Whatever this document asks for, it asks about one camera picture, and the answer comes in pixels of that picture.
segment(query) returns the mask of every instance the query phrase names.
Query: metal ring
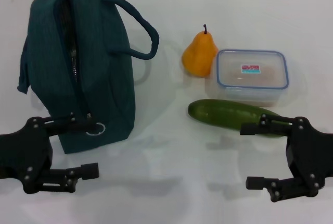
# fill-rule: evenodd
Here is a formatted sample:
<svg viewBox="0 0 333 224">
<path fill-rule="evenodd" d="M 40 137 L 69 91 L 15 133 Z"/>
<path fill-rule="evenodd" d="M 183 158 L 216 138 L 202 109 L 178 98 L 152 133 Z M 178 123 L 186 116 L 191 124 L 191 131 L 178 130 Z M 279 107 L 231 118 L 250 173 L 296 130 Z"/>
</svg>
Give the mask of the metal ring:
<svg viewBox="0 0 333 224">
<path fill-rule="evenodd" d="M 104 131 L 105 131 L 105 129 L 106 129 L 105 125 L 104 125 L 103 123 L 100 123 L 100 122 L 97 122 L 96 124 L 97 124 L 97 125 L 101 125 L 101 126 L 103 127 L 103 131 L 102 131 L 102 132 L 99 132 L 98 134 L 90 134 L 89 132 L 85 132 L 85 133 L 86 133 L 87 135 L 90 135 L 90 136 L 98 136 L 98 135 L 103 134 Z"/>
</svg>

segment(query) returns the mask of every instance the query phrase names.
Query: bag zipper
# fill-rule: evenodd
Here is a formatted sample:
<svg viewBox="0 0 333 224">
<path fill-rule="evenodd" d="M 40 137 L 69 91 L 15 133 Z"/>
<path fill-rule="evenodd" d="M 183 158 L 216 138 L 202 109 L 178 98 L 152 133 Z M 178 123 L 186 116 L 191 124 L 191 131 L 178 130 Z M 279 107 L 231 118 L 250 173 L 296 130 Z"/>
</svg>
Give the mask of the bag zipper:
<svg viewBox="0 0 333 224">
<path fill-rule="evenodd" d="M 61 42 L 61 47 L 63 50 L 63 55 L 65 58 L 65 63 L 67 65 L 68 68 L 68 73 L 69 73 L 69 77 L 74 89 L 74 93 L 76 96 L 76 99 L 78 101 L 78 106 L 80 108 L 80 111 L 82 113 L 83 116 L 85 116 L 86 118 L 91 118 L 91 113 L 88 107 L 88 103 L 87 100 L 84 96 L 83 90 L 82 90 L 82 83 L 81 83 L 81 78 L 80 78 L 80 59 L 79 59 L 79 54 L 78 54 L 78 48 L 77 48 L 77 43 L 76 43 L 76 30 L 75 30 L 75 21 L 74 21 L 74 13 L 73 13 L 73 8 L 71 6 L 71 1 L 67 0 L 66 2 L 69 3 L 69 11 L 68 13 L 70 14 L 68 18 L 66 18 L 66 15 L 63 15 L 61 13 L 59 13 L 59 15 L 56 15 L 56 12 L 58 11 L 54 11 L 54 15 L 55 15 L 55 20 L 57 22 L 57 28 L 58 28 L 58 33 L 60 35 L 60 42 Z M 68 24 L 65 27 L 72 27 L 72 29 L 67 28 L 67 33 L 71 33 L 72 35 L 69 36 L 69 38 L 67 39 L 70 42 L 70 46 L 66 46 L 65 44 L 65 40 L 64 40 L 64 34 L 63 34 L 63 30 L 61 27 L 61 23 L 59 19 L 62 20 L 63 23 L 66 23 L 65 20 L 66 19 L 70 19 L 70 21 L 68 22 Z"/>
</svg>

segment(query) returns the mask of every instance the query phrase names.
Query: yellow pear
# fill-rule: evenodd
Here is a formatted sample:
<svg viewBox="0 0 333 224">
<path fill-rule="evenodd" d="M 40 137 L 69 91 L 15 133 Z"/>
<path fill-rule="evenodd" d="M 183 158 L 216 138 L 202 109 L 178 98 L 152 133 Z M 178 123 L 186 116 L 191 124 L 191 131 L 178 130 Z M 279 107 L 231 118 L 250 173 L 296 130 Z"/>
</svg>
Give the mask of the yellow pear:
<svg viewBox="0 0 333 224">
<path fill-rule="evenodd" d="M 201 31 L 195 36 L 192 43 L 183 53 L 182 62 L 184 68 L 196 76 L 208 76 L 213 59 L 218 51 L 213 41 L 212 34 L 207 32 L 205 24 L 204 31 Z"/>
</svg>

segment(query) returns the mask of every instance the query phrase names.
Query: blue lid rim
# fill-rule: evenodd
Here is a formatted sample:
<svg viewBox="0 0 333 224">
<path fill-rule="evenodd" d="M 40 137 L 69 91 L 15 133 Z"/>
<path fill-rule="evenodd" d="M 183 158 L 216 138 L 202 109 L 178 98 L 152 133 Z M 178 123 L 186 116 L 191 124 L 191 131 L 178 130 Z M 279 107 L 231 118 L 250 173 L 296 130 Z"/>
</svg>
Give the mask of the blue lid rim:
<svg viewBox="0 0 333 224">
<path fill-rule="evenodd" d="M 258 86 L 235 86 L 235 85 L 227 85 L 224 84 L 220 81 L 220 72 L 219 72 L 219 57 L 220 54 L 224 52 L 261 52 L 261 53 L 274 53 L 282 57 L 283 64 L 285 67 L 285 72 L 286 72 L 286 85 L 283 87 L 258 87 Z M 287 68 L 287 63 L 286 63 L 286 58 L 285 56 L 278 51 L 264 51 L 264 50 L 259 50 L 259 49 L 223 49 L 218 52 L 216 56 L 216 80 L 219 85 L 225 88 L 246 88 L 246 89 L 264 89 L 264 90 L 284 90 L 289 86 L 289 76 L 288 76 L 288 68 Z"/>
</svg>

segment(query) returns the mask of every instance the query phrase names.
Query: white table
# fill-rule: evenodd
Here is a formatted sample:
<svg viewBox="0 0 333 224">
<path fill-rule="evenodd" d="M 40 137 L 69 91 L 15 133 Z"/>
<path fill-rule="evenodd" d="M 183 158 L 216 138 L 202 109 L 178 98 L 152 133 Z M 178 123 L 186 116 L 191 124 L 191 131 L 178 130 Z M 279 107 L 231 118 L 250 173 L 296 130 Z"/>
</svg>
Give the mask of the white table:
<svg viewBox="0 0 333 224">
<path fill-rule="evenodd" d="M 31 90 L 16 90 L 32 1 L 0 0 L 0 133 L 48 115 Z M 53 138 L 53 168 L 98 162 L 100 178 L 79 180 L 73 194 L 33 195 L 17 180 L 1 180 L 1 223 L 331 223 L 331 180 L 315 198 L 275 204 L 266 190 L 245 188 L 247 176 L 291 177 L 286 139 L 240 136 L 190 119 L 187 105 L 208 97 L 206 82 L 184 74 L 180 57 L 204 23 L 219 49 L 281 51 L 291 84 L 272 110 L 333 132 L 333 0 L 127 1 L 161 37 L 152 61 L 133 60 L 137 111 L 130 138 L 71 155 Z M 148 35 L 121 15 L 132 47 L 148 51 Z"/>
</svg>

